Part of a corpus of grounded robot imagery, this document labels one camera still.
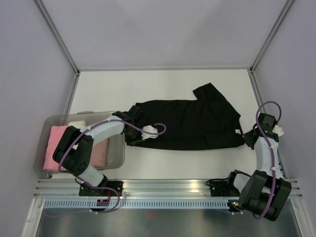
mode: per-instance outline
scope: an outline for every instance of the gray wall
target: gray wall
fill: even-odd
[[[65,111],[74,74],[31,0],[0,1],[0,235],[18,237],[37,180],[45,119]]]
[[[286,0],[43,0],[81,69],[250,67]]]
[[[283,108],[279,150],[316,226],[316,1],[298,0],[256,71],[265,100]]]

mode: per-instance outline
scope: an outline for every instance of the white tabletop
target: white tabletop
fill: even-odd
[[[196,99],[192,90],[211,82],[241,114],[244,132],[258,109],[247,70],[81,72],[71,114],[127,111],[136,102]],[[246,145],[209,151],[167,151],[125,147],[125,162],[103,171],[112,179],[224,178],[235,169],[252,174],[256,155]]]

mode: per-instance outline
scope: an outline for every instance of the transparent plastic container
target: transparent plastic container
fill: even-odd
[[[34,162],[34,171],[41,178],[47,177],[47,174],[58,173],[58,171],[43,170],[46,149],[52,126],[63,126],[73,121],[85,121],[86,126],[100,122],[108,118],[112,112],[82,112],[76,115],[51,116],[46,119],[40,136],[39,146]],[[116,169],[123,165],[125,157],[125,138],[124,135],[118,134],[109,138],[107,150],[106,166],[98,167],[99,170]]]

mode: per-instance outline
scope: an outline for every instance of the black t-shirt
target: black t-shirt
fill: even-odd
[[[153,100],[136,103],[144,116],[140,124],[164,123],[163,135],[135,146],[164,150],[211,150],[244,144],[240,114],[211,84],[193,91],[197,100]],[[161,126],[155,126],[159,132]]]

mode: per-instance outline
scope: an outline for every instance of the pink towel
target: pink towel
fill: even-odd
[[[58,163],[53,160],[53,154],[58,143],[68,126],[52,126],[48,146],[46,150],[45,163],[43,170],[58,170]],[[105,167],[109,139],[106,139],[93,147],[91,152],[90,164],[95,167]]]

